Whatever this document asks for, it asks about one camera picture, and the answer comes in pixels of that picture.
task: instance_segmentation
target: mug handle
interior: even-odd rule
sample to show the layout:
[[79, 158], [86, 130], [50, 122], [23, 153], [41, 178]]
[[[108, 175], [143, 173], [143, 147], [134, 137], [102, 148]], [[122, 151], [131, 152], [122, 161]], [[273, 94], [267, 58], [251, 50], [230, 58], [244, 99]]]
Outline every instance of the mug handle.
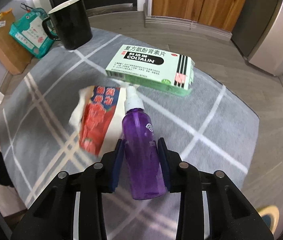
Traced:
[[52, 34], [49, 29], [48, 29], [48, 26], [47, 26], [47, 22], [50, 20], [50, 17], [47, 17], [46, 19], [43, 20], [42, 22], [42, 26], [43, 26], [43, 29], [45, 31], [45, 33], [47, 34], [48, 38], [50, 38], [51, 40], [53, 41], [60, 41], [60, 38], [57, 36], [57, 35], [54, 35]]

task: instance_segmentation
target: black mug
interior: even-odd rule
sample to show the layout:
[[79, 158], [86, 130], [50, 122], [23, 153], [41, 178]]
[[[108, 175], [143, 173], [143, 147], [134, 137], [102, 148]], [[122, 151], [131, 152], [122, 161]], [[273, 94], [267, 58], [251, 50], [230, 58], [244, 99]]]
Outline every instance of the black mug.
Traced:
[[[49, 20], [58, 36], [49, 31]], [[77, 49], [93, 37], [83, 0], [69, 0], [51, 9], [42, 26], [47, 36], [61, 41], [65, 49]]]

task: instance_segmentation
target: metal screw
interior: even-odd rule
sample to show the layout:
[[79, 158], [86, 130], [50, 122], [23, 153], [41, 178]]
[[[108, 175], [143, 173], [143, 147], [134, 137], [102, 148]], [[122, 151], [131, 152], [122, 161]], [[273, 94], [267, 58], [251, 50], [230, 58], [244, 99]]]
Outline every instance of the metal screw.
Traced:
[[222, 172], [222, 171], [216, 171], [216, 176], [218, 177], [218, 178], [223, 178], [224, 177], [224, 173]]
[[65, 172], [65, 171], [61, 171], [59, 174], [58, 174], [58, 177], [60, 178], [60, 179], [63, 179], [63, 178], [65, 178], [67, 176], [67, 173]]
[[102, 163], [95, 163], [94, 164], [94, 169], [96, 169], [96, 170], [99, 170], [99, 169], [101, 169], [103, 167], [103, 164]]
[[188, 168], [188, 163], [186, 163], [186, 162], [181, 162], [181, 163], [179, 163], [179, 166], [182, 168], [182, 169], [187, 169]]

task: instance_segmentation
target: white bottle cap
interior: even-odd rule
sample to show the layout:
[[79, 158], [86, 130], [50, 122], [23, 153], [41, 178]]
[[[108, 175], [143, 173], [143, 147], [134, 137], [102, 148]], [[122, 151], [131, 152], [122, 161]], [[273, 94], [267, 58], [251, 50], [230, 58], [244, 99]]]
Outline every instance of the white bottle cap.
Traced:
[[142, 100], [138, 97], [137, 91], [133, 86], [126, 88], [126, 100], [125, 100], [125, 113], [134, 108], [144, 108]]

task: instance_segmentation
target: black stripe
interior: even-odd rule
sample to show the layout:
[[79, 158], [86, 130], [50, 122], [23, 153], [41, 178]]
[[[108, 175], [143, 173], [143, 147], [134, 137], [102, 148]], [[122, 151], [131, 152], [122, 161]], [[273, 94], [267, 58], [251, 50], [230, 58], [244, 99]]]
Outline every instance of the black stripe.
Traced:
[[178, 60], [178, 65], [177, 65], [177, 71], [176, 71], [176, 73], [179, 73], [180, 61], [181, 61], [181, 55], [179, 55], [179, 60]]
[[187, 59], [188, 59], [188, 57], [186, 56], [186, 59], [185, 59], [185, 66], [184, 66], [184, 75], [186, 75]]
[[182, 74], [183, 68], [184, 68], [184, 60], [185, 56], [183, 55], [182, 60], [181, 60], [181, 67], [179, 73]]

